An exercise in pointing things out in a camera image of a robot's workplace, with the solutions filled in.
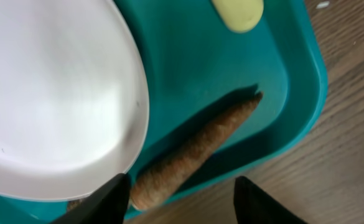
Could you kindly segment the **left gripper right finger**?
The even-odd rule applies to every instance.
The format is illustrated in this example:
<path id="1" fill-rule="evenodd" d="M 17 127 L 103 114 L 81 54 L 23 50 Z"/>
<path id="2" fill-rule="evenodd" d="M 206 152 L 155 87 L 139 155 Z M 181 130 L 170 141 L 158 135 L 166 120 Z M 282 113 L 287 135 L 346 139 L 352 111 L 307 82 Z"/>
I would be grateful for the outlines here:
<path id="1" fill-rule="evenodd" d="M 233 204 L 238 224 L 306 224 L 245 176 L 235 179 Z"/>

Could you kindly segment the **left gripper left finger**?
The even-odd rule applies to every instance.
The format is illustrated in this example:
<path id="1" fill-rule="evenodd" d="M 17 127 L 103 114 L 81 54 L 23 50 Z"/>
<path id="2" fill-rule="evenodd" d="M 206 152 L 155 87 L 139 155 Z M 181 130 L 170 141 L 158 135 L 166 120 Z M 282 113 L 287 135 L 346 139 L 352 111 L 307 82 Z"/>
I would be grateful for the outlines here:
<path id="1" fill-rule="evenodd" d="M 129 174 L 118 174 L 52 224 L 123 224 L 130 189 Z"/>

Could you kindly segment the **orange carrot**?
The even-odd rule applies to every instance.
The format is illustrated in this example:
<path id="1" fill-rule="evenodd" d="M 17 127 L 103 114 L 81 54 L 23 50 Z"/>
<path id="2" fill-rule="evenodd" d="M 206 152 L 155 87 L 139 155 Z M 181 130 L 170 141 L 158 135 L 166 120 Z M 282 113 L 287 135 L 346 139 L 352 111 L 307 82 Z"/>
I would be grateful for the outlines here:
<path id="1" fill-rule="evenodd" d="M 259 92 L 210 120 L 171 155 L 145 170 L 130 192 L 136 210 L 148 210 L 165 202 L 252 115 L 263 98 Z"/>

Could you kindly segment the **large white plate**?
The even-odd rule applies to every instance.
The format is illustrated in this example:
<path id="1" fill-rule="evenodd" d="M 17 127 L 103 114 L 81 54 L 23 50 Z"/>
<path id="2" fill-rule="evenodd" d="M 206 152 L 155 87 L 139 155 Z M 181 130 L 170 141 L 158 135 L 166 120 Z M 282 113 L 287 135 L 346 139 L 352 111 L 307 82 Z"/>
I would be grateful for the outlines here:
<path id="1" fill-rule="evenodd" d="M 86 197 L 134 164 L 146 74 L 109 0 L 0 0 L 0 195 Z"/>

